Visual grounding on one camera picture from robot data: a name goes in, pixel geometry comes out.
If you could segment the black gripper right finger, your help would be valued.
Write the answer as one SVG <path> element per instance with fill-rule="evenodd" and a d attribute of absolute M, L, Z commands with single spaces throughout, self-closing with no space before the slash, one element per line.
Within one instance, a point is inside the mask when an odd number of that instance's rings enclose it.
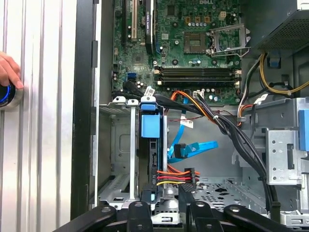
<path fill-rule="evenodd" d="M 288 228 L 242 205 L 228 205 L 220 217 L 206 202 L 190 204 L 191 232 L 286 232 Z"/>

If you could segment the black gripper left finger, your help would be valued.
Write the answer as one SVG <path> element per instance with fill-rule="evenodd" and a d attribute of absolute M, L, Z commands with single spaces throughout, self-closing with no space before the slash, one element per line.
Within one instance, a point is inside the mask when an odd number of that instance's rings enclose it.
<path fill-rule="evenodd" d="M 97 206 L 78 216 L 56 232 L 152 232 L 153 223 L 149 205 L 144 201 L 134 201 L 128 205 L 117 220 L 117 210 L 113 206 Z"/>

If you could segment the person's hand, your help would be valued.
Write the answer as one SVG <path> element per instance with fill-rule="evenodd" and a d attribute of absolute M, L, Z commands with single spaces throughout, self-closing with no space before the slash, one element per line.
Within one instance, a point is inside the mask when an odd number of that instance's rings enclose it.
<path fill-rule="evenodd" d="M 4 52 L 0 52 L 0 84 L 4 87 L 12 83 L 17 89 L 23 89 L 20 79 L 20 66 Z"/>

